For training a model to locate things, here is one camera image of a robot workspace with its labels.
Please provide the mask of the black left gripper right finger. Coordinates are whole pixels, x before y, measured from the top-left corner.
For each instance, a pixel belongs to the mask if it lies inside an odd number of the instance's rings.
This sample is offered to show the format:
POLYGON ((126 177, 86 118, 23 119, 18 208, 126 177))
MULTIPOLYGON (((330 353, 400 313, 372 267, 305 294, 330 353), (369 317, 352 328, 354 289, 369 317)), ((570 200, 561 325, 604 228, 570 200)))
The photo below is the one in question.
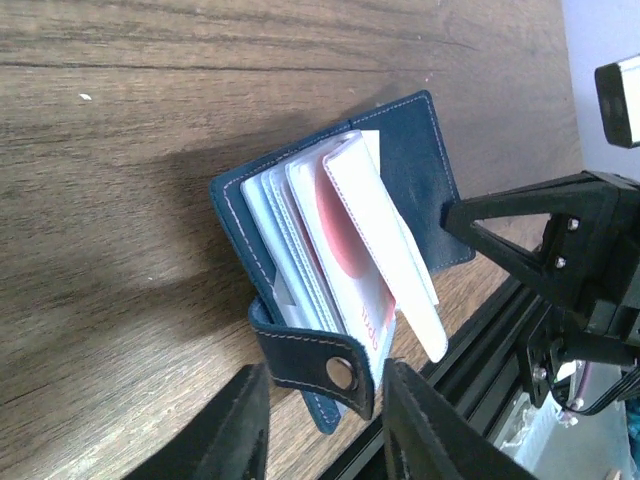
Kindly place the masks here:
POLYGON ((382 422, 390 479, 532 479, 404 362, 387 362, 382 422))

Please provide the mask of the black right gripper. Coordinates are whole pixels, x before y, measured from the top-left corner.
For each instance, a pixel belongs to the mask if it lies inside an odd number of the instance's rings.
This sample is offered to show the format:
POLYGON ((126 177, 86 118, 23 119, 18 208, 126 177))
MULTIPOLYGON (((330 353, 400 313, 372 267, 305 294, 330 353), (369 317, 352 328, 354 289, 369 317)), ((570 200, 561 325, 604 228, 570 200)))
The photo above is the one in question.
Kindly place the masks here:
POLYGON ((567 311, 559 353, 617 365, 639 359, 639 184, 601 172, 459 201, 447 232, 567 311), (481 222, 550 216, 532 251, 481 222))

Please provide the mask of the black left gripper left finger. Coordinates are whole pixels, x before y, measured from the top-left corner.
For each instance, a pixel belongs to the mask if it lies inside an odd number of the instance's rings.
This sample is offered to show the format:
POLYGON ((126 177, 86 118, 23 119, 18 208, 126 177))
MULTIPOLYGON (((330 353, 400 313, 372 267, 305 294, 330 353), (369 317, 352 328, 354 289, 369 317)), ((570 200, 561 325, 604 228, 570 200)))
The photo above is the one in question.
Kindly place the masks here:
POLYGON ((266 367, 237 374, 128 479, 263 479, 269 444, 266 367))

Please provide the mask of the blue leather card holder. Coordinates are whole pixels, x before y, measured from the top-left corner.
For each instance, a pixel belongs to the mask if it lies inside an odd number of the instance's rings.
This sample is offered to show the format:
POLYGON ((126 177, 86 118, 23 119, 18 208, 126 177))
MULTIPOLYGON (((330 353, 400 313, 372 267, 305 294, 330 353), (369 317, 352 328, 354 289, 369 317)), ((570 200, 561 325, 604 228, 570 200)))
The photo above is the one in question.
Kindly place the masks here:
POLYGON ((475 253, 442 226, 459 193, 432 96, 419 91, 337 123, 216 177, 210 194, 257 298, 249 321, 274 382, 299 390, 319 431, 347 410, 372 416, 374 384, 364 346, 344 331, 285 175, 300 158, 322 157, 391 295, 400 273, 382 250, 400 248, 413 291, 435 305, 430 277, 475 253))

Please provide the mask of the white card with red dot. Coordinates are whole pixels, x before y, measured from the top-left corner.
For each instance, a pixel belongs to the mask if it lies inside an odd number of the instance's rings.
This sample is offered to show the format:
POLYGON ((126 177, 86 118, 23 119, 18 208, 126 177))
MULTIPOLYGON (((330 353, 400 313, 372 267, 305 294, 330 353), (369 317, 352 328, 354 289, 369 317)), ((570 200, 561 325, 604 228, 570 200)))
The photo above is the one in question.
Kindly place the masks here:
POLYGON ((285 175, 344 331, 364 346, 378 386, 393 341, 395 299, 324 171, 322 157, 293 161, 285 175))

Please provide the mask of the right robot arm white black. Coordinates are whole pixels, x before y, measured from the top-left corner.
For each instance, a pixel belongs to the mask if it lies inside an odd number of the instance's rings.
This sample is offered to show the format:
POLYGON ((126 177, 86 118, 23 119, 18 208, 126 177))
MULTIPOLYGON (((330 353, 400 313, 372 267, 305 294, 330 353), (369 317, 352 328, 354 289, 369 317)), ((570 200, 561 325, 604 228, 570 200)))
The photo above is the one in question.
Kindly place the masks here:
POLYGON ((593 416, 639 394, 639 183, 583 171, 451 206, 445 229, 529 288, 532 319, 518 340, 532 404, 552 396, 593 416), (528 250, 482 226, 548 218, 528 250))

